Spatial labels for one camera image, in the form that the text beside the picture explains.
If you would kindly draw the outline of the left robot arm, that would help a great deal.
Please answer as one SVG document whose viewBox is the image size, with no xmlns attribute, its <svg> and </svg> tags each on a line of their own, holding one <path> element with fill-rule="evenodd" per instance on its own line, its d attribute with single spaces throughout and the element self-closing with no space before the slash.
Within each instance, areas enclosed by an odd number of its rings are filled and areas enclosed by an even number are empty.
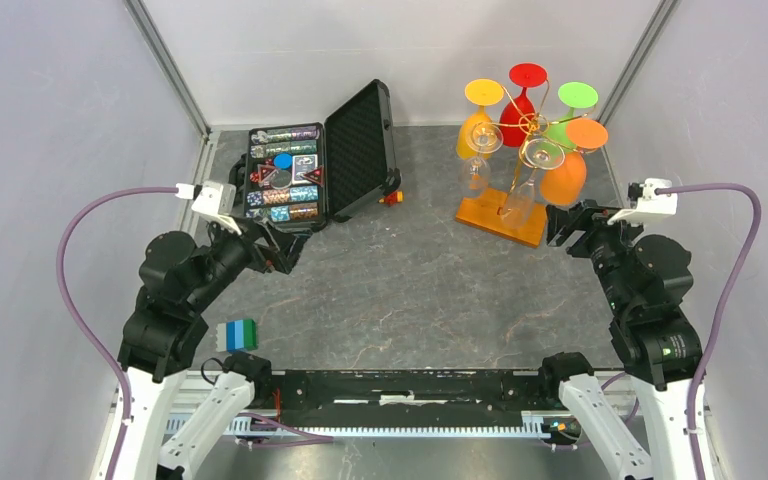
<svg viewBox="0 0 768 480">
<path fill-rule="evenodd" d="M 190 479 L 232 411 L 262 407 L 272 399 L 269 375 L 222 373 L 213 401 L 198 408 L 180 431 L 182 445 L 169 451 L 161 447 L 162 424 L 208 331 L 204 312 L 246 269 L 290 273 L 310 236 L 246 220 L 238 230 L 210 223 L 206 245 L 183 231 L 149 243 L 139 268 L 142 286 L 113 362 L 120 425 L 105 453 L 105 478 Z"/>
</svg>

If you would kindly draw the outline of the orange wine glass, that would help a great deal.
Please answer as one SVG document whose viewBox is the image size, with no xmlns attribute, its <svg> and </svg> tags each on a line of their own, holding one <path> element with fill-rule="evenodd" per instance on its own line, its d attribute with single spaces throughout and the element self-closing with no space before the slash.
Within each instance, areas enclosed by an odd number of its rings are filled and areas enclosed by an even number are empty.
<svg viewBox="0 0 768 480">
<path fill-rule="evenodd" d="M 607 129 L 589 118 L 577 118 L 565 123 L 564 133 L 572 147 L 565 153 L 561 166 L 548 171 L 539 184 L 543 200 L 550 205 L 574 204 L 587 179 L 584 155 L 603 147 L 608 139 Z"/>
</svg>

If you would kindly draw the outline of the clear flute wine glass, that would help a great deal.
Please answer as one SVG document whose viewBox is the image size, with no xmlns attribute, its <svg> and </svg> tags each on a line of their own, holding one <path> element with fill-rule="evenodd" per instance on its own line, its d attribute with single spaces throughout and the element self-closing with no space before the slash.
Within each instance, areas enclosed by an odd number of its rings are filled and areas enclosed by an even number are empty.
<svg viewBox="0 0 768 480">
<path fill-rule="evenodd" d="M 518 229 L 527 223 L 536 202 L 536 179 L 540 172 L 560 167 L 565 159 L 563 147 L 544 136 L 532 136 L 518 150 L 518 160 L 526 168 L 515 175 L 505 202 L 500 210 L 502 224 Z"/>
</svg>

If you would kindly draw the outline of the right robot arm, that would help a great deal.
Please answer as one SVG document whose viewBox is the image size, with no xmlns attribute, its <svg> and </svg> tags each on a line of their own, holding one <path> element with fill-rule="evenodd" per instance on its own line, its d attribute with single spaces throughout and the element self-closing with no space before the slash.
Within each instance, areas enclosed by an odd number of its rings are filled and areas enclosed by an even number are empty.
<svg viewBox="0 0 768 480">
<path fill-rule="evenodd" d="M 587 259 L 612 314 L 611 344 L 643 411 L 649 447 L 642 448 L 604 398 L 583 354 L 543 360 L 537 392 L 565 407 L 583 428 L 614 479 L 703 479 L 712 462 L 704 444 L 702 388 L 693 378 L 703 358 L 699 335 L 681 309 L 693 285 L 691 254 L 663 235 L 616 219 L 618 209 L 592 200 L 568 209 L 549 206 L 546 242 Z"/>
</svg>

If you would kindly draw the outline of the clear round wine glass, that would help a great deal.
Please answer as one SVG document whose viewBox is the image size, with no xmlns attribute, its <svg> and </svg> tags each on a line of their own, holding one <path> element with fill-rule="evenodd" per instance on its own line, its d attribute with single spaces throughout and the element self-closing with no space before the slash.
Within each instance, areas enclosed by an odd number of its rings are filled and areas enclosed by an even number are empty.
<svg viewBox="0 0 768 480">
<path fill-rule="evenodd" d="M 503 134 L 492 122 L 479 122 L 468 131 L 465 142 L 467 157 L 460 172 L 462 193 L 465 198 L 477 198 L 490 186 L 488 158 L 503 146 Z"/>
</svg>

